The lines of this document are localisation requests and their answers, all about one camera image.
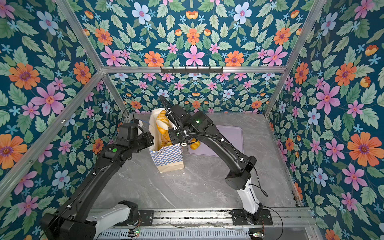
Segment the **small round striped bun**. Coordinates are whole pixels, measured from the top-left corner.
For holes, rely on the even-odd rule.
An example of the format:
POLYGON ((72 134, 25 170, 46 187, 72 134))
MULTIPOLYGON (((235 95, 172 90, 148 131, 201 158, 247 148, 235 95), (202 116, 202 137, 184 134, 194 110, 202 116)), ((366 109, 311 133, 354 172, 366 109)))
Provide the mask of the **small round striped bun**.
POLYGON ((192 139, 191 142, 190 142, 190 148, 192 150, 198 149, 200 147, 200 145, 201 145, 201 143, 197 139, 192 139))

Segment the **long narrow striped bread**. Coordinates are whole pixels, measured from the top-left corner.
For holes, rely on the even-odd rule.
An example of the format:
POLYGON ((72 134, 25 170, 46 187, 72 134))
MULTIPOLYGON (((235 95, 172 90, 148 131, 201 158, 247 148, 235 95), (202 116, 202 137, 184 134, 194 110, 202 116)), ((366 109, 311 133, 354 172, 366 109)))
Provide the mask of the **long narrow striped bread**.
POLYGON ((166 147, 166 146, 167 146, 167 142, 161 142, 159 150, 161 150, 163 147, 166 147))

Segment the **checkered paper bread bag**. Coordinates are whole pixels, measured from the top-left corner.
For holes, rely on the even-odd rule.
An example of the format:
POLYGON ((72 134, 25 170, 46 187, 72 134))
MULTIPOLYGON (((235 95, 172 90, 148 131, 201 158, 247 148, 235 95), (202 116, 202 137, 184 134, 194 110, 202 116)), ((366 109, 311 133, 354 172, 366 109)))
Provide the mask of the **checkered paper bread bag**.
POLYGON ((173 145, 171 141, 167 143, 166 147, 159 150, 162 134, 157 129, 156 118, 162 110, 165 109, 153 110, 148 121, 149 132, 154 136, 154 144, 149 147, 149 152, 159 172, 166 173, 185 167, 183 162, 184 150, 181 144, 173 145))

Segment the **lavender plastic tray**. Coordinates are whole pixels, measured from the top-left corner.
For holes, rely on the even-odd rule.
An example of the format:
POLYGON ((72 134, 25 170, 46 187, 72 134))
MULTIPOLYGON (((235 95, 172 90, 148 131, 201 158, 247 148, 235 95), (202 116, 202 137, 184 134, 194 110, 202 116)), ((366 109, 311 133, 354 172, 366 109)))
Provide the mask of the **lavender plastic tray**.
MULTIPOLYGON (((243 140, 243 130, 239 127, 233 126, 217 126, 221 134, 234 145, 236 149, 240 152, 244 152, 244 140, 243 140)), ((188 147, 188 153, 196 156, 205 156, 205 157, 217 157, 218 155, 211 150, 207 145, 201 142, 200 146, 197 149, 192 149, 192 146, 188 147)))

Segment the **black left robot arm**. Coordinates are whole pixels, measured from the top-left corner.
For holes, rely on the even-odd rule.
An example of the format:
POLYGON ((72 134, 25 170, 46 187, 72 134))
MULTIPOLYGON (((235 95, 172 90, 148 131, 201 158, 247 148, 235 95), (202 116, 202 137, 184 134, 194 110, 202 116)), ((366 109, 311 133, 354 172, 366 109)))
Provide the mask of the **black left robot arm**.
POLYGON ((102 148, 95 166, 71 197, 53 214, 44 214, 40 226, 49 240, 92 240, 110 227, 139 222, 138 205, 120 201, 115 207, 96 215, 90 211, 115 173, 133 154, 150 147, 154 137, 133 119, 119 127, 115 142, 102 148))

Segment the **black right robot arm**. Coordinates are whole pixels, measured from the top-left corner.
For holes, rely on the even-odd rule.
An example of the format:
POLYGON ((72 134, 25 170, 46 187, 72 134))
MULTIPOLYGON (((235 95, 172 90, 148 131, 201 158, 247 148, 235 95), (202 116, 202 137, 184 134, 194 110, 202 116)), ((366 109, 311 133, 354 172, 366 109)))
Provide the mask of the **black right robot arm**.
POLYGON ((173 144, 190 144, 195 139, 209 147, 230 169, 226 183, 238 191, 243 203, 243 210, 247 215, 256 217, 263 207, 258 203, 250 184, 252 183, 251 171, 257 159, 246 156, 239 151, 219 131, 214 122, 203 112, 193 115, 187 113, 179 105, 171 105, 161 96, 160 100, 165 108, 166 116, 172 123, 169 130, 173 144))

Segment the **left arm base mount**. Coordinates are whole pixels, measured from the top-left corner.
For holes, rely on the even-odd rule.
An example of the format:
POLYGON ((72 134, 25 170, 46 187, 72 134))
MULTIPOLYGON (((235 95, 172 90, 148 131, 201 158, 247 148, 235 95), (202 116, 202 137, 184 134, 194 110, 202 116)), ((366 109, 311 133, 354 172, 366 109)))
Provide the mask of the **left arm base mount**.
POLYGON ((154 218, 154 210, 139 210, 138 204, 130 201, 120 201, 120 205, 130 208, 127 220, 116 224, 116 227, 151 226, 154 218))

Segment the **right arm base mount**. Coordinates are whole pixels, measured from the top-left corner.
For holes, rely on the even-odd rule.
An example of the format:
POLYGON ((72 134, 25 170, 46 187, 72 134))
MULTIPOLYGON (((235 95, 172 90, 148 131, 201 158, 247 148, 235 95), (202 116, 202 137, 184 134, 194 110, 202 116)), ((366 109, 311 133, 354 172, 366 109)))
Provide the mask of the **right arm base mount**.
POLYGON ((264 209, 263 206, 259 207, 255 214, 251 214, 244 209, 233 209, 230 211, 232 216, 233 225, 235 226, 271 226, 273 220, 271 212, 268 209, 264 209))

